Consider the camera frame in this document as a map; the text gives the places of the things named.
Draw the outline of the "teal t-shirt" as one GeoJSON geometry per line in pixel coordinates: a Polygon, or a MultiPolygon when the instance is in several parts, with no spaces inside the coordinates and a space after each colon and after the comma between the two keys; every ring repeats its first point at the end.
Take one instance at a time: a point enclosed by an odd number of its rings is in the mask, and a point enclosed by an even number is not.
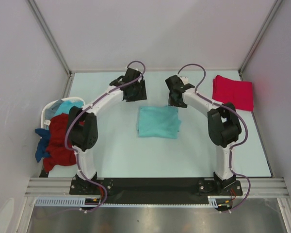
{"type": "Polygon", "coordinates": [[[136,130],[141,138],[177,139],[181,120],[178,108],[172,106],[141,106],[136,130]]]}

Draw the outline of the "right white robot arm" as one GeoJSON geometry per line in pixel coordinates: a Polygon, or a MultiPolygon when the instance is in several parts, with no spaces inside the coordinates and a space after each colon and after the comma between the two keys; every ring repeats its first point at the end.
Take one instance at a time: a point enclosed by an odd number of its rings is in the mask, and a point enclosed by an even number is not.
{"type": "Polygon", "coordinates": [[[232,172],[232,146],[242,132],[234,105],[230,102],[221,104],[204,97],[187,82],[186,77],[173,75],[165,83],[169,90],[168,105],[181,108],[191,106],[207,118],[208,135],[216,146],[214,190],[225,195],[236,181],[236,175],[232,172]]]}

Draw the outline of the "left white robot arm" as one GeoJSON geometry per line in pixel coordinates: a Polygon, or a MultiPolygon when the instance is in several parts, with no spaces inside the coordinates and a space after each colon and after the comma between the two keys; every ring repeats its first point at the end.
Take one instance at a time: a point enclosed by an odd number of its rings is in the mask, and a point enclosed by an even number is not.
{"type": "Polygon", "coordinates": [[[77,164],[77,181],[81,189],[92,194],[97,186],[97,170],[90,158],[91,148],[98,140],[97,120],[103,111],[122,101],[146,100],[146,87],[143,71],[127,67],[124,75],[114,79],[104,93],[84,107],[72,107],[68,114],[64,145],[72,151],[77,164]]]}

